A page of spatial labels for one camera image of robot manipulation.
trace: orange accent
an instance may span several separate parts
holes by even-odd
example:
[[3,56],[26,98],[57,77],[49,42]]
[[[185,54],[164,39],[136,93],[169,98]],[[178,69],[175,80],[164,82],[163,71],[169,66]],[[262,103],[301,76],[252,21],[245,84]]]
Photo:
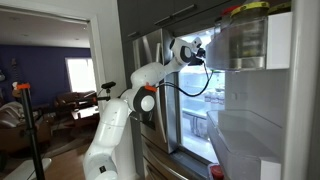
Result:
[[18,85],[17,85],[17,89],[18,89],[18,90],[21,90],[21,89],[30,89],[30,84],[29,84],[29,83],[18,84]]
[[157,92],[157,88],[149,85],[145,85],[144,88],[148,91]]

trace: window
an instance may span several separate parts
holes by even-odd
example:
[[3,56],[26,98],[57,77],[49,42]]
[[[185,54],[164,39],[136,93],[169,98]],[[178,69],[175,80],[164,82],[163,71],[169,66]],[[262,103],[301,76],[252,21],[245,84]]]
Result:
[[96,91],[92,59],[66,58],[72,92]]

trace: refrigerator shelf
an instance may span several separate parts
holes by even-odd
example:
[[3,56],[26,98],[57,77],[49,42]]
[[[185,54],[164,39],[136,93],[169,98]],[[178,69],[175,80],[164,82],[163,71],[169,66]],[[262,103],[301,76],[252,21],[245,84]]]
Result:
[[281,127],[251,111],[207,114],[212,146],[231,180],[280,179]]
[[206,46],[206,65],[215,70],[288,69],[292,13],[230,25]]

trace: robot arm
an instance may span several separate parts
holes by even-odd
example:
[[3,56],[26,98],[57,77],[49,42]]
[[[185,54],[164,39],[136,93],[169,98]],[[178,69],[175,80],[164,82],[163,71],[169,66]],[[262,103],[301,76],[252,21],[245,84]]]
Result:
[[108,101],[93,142],[84,157],[83,168],[87,180],[117,179],[117,169],[111,154],[120,142],[129,114],[132,111],[151,111],[155,104],[153,94],[156,90],[152,86],[167,74],[178,72],[188,65],[200,46],[200,38],[191,43],[174,39],[170,44],[174,57],[167,65],[153,62],[141,67],[131,75],[133,87],[126,90],[120,99]]

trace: sofa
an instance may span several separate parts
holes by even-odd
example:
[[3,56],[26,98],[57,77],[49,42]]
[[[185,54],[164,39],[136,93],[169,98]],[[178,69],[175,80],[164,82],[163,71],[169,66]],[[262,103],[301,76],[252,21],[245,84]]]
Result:
[[[38,119],[37,112],[34,112],[33,115],[35,120]],[[35,121],[38,143],[50,142],[51,122],[52,117],[48,115]],[[29,138],[25,130],[26,122],[20,103],[10,102],[0,107],[0,150],[10,154],[29,147]]]
[[57,118],[71,118],[70,111],[74,109],[83,109],[97,105],[97,102],[77,102],[81,98],[96,98],[97,93],[95,91],[87,92],[66,92],[57,95],[54,100],[54,106],[56,108]]

